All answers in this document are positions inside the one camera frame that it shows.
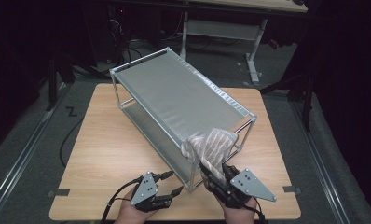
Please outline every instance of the dark background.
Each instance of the dark background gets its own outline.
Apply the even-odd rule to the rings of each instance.
[[[371,204],[371,0],[308,1],[307,5],[310,15],[331,20],[307,23],[272,18],[262,42],[273,39],[280,45],[298,44],[282,79],[313,74],[313,89],[325,118]],[[94,65],[102,57],[100,51],[112,50],[110,45],[98,49],[93,44],[98,41],[94,31],[107,24],[89,21],[82,8],[65,1],[0,1],[0,144],[17,117],[39,97],[55,53],[64,52]],[[98,18],[104,18],[105,7],[94,8],[102,12],[97,13]],[[179,14],[126,9],[128,18],[138,18],[128,21],[130,32],[155,44],[163,33],[172,32],[177,23],[172,18]],[[283,88],[302,90],[304,85],[299,81]]]

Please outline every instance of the metal stand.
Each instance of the metal stand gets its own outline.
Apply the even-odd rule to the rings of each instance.
[[[185,12],[183,22],[183,40],[180,57],[186,60],[186,37],[187,35],[206,35],[214,37],[252,40],[254,41],[250,53],[246,53],[246,61],[249,67],[250,77],[254,84],[259,83],[259,74],[255,69],[254,56],[257,53],[262,35],[265,31],[268,20],[263,19],[259,26],[240,25],[232,23],[214,22],[214,21],[195,21],[188,19],[188,13]]]

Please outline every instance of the wooden table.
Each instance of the wooden table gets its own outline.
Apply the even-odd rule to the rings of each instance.
[[[294,193],[283,190],[283,186],[292,184],[259,91],[223,90],[258,116],[242,152],[228,164],[240,170],[250,168],[277,196],[275,203],[259,200],[267,219],[300,217]],[[55,197],[49,216],[54,220],[100,220],[113,194],[147,171],[160,174],[169,171],[169,167],[117,107],[113,85],[99,84],[59,185],[59,189],[69,189],[69,194]],[[182,185],[175,175],[158,184],[158,195],[169,194]],[[118,197],[129,189],[124,189]],[[120,203],[113,204],[108,219],[117,217]],[[223,218],[214,196],[199,186],[191,193],[183,190],[169,209],[158,211],[150,220]]]

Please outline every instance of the desk leg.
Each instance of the desk leg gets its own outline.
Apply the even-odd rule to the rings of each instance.
[[[180,57],[186,61],[186,33],[188,28],[188,12],[185,12],[183,22],[183,39],[182,39],[182,50],[180,51]]]
[[[252,78],[252,83],[253,84],[258,84],[259,83],[259,78],[258,78],[259,73],[257,73],[257,71],[255,69],[254,56],[257,53],[257,49],[258,49],[259,43],[261,42],[262,35],[264,34],[267,22],[268,22],[267,19],[263,19],[261,21],[259,30],[258,30],[258,32],[256,34],[256,37],[255,37],[252,52],[246,54],[247,65],[249,66],[249,72],[250,72],[250,76]]]

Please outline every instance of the metal rail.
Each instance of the metal rail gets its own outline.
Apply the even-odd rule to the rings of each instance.
[[[316,144],[314,143],[312,135],[310,132],[307,132],[304,124],[302,123],[302,112],[301,109],[299,108],[299,105],[297,104],[297,102],[290,102],[290,106],[293,109],[295,115],[297,116],[298,124],[302,129],[305,139],[308,142],[310,156],[312,158],[313,165],[316,169],[317,176],[319,177],[320,182],[322,184],[325,196],[327,197],[331,209],[333,210],[334,216],[337,219],[337,223],[344,224],[350,223],[345,208],[343,207],[342,201],[340,200],[340,197],[337,193],[337,188],[335,187],[330,175],[325,169],[324,162],[322,160],[322,157],[320,156]]]
[[[42,136],[44,130],[46,129],[52,117],[52,114],[55,112],[58,104],[61,102],[63,96],[69,91],[69,89],[70,89],[70,84],[65,85],[64,83],[62,83],[62,85],[59,88],[58,101],[49,111],[45,113],[43,118],[40,120],[39,124],[34,129],[34,132],[32,133],[25,147],[23,148],[21,154],[15,161],[11,170],[7,174],[5,180],[0,186],[0,212],[3,206],[5,205],[12,190],[15,188],[18,180],[20,179],[30,159],[34,155],[34,152],[39,144],[40,137]]]

